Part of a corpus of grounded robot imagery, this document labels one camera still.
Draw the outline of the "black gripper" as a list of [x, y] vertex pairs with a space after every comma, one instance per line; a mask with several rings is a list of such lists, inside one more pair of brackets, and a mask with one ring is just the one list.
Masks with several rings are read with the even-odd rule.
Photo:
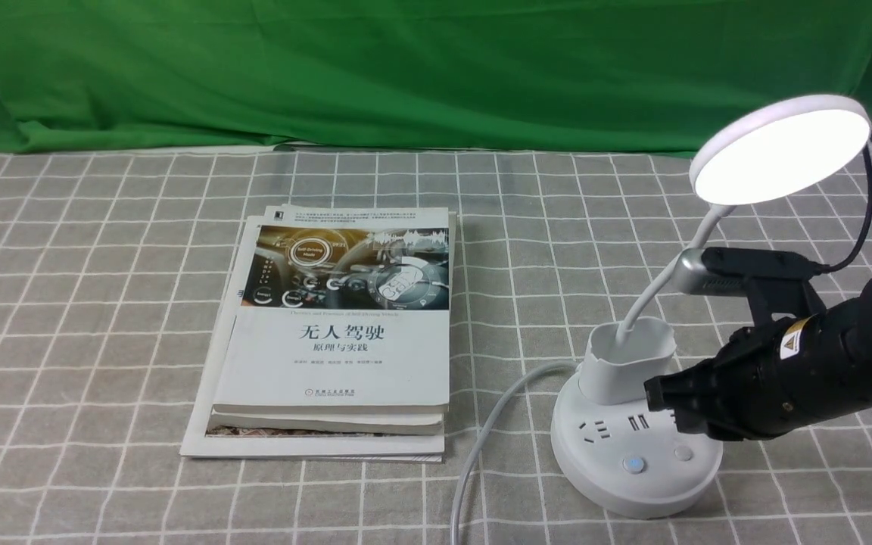
[[671, 411], [681, 434], [768, 441], [858, 412], [851, 314], [821, 314], [753, 332], [686, 373], [644, 381], [652, 412]]

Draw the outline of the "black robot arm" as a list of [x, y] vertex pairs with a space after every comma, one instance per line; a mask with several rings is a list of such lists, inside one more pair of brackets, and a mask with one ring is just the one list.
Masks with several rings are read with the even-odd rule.
[[822, 313], [745, 325], [712, 358], [644, 383], [682, 434], [771, 441], [872, 410], [872, 279]]

